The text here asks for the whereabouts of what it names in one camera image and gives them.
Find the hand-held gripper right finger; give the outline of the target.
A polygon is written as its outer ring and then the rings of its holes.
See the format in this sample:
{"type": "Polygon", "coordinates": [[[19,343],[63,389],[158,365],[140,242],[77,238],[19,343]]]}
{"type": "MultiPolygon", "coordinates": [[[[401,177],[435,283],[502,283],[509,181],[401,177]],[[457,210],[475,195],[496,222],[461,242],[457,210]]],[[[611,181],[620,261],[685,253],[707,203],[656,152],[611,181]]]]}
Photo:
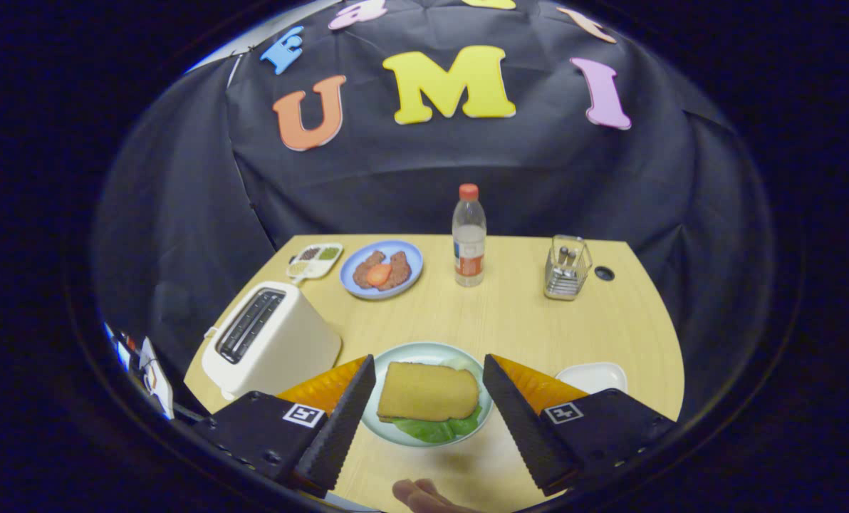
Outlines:
{"type": "Polygon", "coordinates": [[[616,388],[587,393],[492,353],[483,368],[483,384],[546,496],[616,480],[676,425],[616,388]]]}

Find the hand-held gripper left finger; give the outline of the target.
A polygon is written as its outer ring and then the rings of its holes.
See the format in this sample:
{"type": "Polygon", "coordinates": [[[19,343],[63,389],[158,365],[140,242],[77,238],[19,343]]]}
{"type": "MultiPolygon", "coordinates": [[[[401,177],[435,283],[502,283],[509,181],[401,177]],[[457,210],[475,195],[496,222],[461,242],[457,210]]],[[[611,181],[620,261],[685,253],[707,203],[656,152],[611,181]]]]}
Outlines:
{"type": "Polygon", "coordinates": [[[375,358],[366,355],[278,395],[248,392],[194,431],[265,480],[322,499],[338,481],[375,384],[375,358]]]}

